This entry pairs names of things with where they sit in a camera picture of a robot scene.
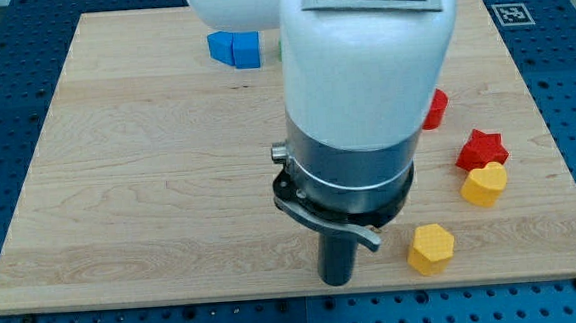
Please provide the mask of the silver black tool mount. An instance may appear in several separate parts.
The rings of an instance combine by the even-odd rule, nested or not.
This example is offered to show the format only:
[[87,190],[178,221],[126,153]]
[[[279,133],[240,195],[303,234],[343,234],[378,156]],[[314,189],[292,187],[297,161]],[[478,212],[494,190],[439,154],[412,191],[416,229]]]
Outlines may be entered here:
[[371,251],[381,228],[400,212],[410,190],[420,131],[386,147],[333,147],[309,136],[289,117],[282,172],[273,182],[274,203],[305,227]]

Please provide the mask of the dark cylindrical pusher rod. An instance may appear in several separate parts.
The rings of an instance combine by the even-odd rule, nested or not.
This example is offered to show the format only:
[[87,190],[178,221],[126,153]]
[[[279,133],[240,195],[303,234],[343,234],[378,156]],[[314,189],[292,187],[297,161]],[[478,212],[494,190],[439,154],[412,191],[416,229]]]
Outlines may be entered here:
[[351,279],[357,241],[326,234],[319,235],[318,274],[326,284],[341,286]]

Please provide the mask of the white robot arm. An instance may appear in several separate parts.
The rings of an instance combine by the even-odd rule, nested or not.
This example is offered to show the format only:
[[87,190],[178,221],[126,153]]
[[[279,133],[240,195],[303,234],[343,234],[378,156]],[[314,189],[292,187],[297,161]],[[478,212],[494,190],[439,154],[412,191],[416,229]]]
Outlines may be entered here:
[[274,202],[319,239],[318,272],[349,281],[356,250],[402,209],[456,22],[455,0],[187,0],[207,26],[276,29],[286,138]]

